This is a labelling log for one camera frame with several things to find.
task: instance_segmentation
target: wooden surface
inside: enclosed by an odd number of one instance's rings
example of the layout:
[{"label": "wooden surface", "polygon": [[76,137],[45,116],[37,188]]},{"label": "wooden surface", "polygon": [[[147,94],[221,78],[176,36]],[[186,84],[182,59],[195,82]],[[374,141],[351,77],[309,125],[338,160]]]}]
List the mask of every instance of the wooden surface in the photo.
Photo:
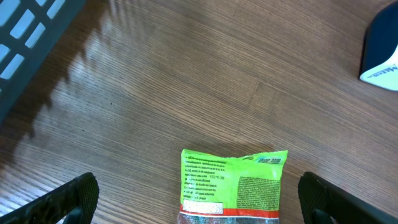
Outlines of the wooden surface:
[{"label": "wooden surface", "polygon": [[307,170],[398,217],[398,97],[358,80],[390,2],[88,0],[0,128],[0,215],[93,172],[93,223],[175,223],[189,148],[288,149],[282,223]]}]

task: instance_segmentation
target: plastic wrapper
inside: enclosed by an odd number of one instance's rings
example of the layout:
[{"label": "plastic wrapper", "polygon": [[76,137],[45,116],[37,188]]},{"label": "plastic wrapper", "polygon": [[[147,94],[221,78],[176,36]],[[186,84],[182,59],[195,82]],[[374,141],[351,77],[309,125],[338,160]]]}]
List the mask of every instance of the plastic wrapper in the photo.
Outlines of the plastic wrapper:
[{"label": "plastic wrapper", "polygon": [[287,151],[239,158],[184,149],[178,224],[278,224]]}]

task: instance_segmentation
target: red stripe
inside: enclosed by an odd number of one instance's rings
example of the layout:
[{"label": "red stripe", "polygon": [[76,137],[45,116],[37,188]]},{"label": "red stripe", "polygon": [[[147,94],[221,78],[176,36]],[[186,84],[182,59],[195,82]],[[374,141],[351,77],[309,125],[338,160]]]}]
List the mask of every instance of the red stripe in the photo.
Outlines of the red stripe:
[{"label": "red stripe", "polygon": [[182,209],[180,206],[180,212],[184,212],[192,215],[209,215],[209,216],[250,216],[250,217],[262,217],[262,218],[279,218],[279,211],[264,211],[255,209],[245,208],[224,208],[223,214],[207,214],[198,212],[188,212]]}]

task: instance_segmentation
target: plastic crate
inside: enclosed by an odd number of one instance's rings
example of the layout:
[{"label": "plastic crate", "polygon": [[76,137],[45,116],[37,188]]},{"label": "plastic crate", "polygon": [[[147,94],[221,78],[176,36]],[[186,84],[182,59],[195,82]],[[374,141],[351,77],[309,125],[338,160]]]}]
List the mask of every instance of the plastic crate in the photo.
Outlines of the plastic crate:
[{"label": "plastic crate", "polygon": [[0,122],[84,3],[0,0]]}]

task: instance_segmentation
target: brand logo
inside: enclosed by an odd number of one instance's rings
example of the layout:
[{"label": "brand logo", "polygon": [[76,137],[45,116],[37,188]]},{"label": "brand logo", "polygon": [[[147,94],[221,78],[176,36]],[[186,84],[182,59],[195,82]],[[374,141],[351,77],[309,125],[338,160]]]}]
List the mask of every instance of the brand logo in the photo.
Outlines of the brand logo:
[{"label": "brand logo", "polygon": [[393,64],[393,66],[385,68],[385,69],[381,70],[380,72],[376,72],[375,74],[368,76],[368,78],[378,77],[380,75],[383,75],[383,74],[386,74],[386,73],[389,73],[389,72],[393,72],[394,70],[398,70],[396,64]]}]

